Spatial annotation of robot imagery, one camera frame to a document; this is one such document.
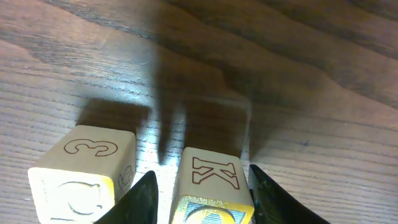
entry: tabletop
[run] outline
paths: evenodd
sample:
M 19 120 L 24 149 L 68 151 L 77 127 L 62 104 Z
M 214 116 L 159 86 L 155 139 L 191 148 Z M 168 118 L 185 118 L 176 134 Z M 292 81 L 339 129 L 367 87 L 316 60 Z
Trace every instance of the tabletop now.
M 0 222 L 77 124 L 135 131 L 167 223 L 182 149 L 257 164 L 331 223 L 398 222 L 393 0 L 0 0 Z

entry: top face of block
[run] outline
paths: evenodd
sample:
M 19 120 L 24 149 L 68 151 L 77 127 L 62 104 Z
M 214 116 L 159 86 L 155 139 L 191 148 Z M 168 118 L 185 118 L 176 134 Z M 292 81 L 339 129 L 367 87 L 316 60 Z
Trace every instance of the top face of block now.
M 109 176 L 117 173 L 126 153 L 136 145 L 129 131 L 79 125 L 63 137 L 34 167 Z
M 187 147 L 179 172 L 179 195 L 253 205 L 238 157 Z

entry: block with letter k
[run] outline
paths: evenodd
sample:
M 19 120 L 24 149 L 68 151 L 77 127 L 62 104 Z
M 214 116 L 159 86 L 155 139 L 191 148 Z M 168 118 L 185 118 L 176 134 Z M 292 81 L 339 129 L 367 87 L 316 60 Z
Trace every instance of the block with letter k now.
M 250 222 L 254 206 L 238 157 L 187 147 L 175 182 L 173 224 Z

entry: wood grain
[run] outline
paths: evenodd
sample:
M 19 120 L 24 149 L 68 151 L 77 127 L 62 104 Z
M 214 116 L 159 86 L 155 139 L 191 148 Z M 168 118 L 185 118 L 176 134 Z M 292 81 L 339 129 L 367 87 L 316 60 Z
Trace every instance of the wood grain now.
M 38 223 L 27 169 L 76 124 L 137 133 L 159 223 L 185 146 L 257 164 L 329 222 L 398 222 L 394 1 L 0 5 L 0 222 Z

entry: letter block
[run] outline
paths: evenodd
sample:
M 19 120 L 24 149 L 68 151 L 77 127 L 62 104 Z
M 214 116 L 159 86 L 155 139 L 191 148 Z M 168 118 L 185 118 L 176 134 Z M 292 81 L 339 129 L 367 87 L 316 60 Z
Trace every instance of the letter block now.
M 173 224 L 247 224 L 253 212 L 238 157 L 184 149 L 174 187 L 170 216 Z
M 28 170 L 41 223 L 93 223 L 131 188 L 136 136 L 77 126 Z

